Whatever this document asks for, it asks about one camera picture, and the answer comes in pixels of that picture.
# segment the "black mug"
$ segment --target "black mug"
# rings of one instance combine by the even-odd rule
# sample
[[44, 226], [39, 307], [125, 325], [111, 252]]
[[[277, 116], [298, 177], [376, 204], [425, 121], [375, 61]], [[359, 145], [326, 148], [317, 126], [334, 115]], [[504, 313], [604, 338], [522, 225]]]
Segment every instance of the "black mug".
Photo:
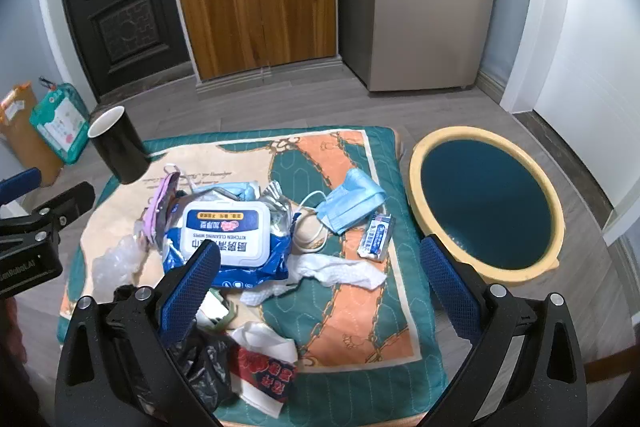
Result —
[[142, 178], [151, 165], [142, 140], [121, 105], [102, 113], [89, 127], [88, 136], [123, 185]]

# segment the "clear plastic wrap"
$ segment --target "clear plastic wrap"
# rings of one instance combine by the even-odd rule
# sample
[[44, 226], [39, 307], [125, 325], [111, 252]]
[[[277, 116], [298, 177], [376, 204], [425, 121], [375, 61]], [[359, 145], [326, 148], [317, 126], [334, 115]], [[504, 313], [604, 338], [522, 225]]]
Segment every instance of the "clear plastic wrap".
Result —
[[91, 274], [97, 302], [111, 302], [117, 287], [134, 283], [134, 274], [142, 268], [148, 251], [142, 227], [142, 221], [136, 221], [132, 235], [124, 236], [116, 247], [94, 260]]

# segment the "blue mesh gripper pad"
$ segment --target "blue mesh gripper pad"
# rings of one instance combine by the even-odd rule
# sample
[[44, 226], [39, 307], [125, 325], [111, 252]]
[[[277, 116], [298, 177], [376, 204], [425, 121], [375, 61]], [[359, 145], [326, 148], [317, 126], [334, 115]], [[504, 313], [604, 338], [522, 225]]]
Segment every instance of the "blue mesh gripper pad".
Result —
[[482, 335], [480, 305], [431, 237], [420, 242], [420, 264], [458, 336], [475, 345]]
[[219, 269], [220, 250], [210, 243], [162, 307], [158, 335], [165, 348], [184, 339]]

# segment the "green bag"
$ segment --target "green bag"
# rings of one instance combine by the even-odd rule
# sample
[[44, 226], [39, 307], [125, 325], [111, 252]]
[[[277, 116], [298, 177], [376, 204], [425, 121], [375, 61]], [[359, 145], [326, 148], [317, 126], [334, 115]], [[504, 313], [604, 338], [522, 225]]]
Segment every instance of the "green bag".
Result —
[[64, 163], [76, 163], [89, 140], [89, 111], [71, 84], [58, 86], [42, 77], [40, 83], [50, 91], [33, 108], [29, 122]]

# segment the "white door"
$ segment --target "white door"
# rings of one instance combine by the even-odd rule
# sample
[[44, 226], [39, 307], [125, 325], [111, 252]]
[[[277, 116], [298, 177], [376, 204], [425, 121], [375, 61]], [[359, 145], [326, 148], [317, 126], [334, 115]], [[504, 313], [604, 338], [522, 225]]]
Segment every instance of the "white door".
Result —
[[640, 0], [568, 0], [534, 110], [617, 206], [640, 177]]

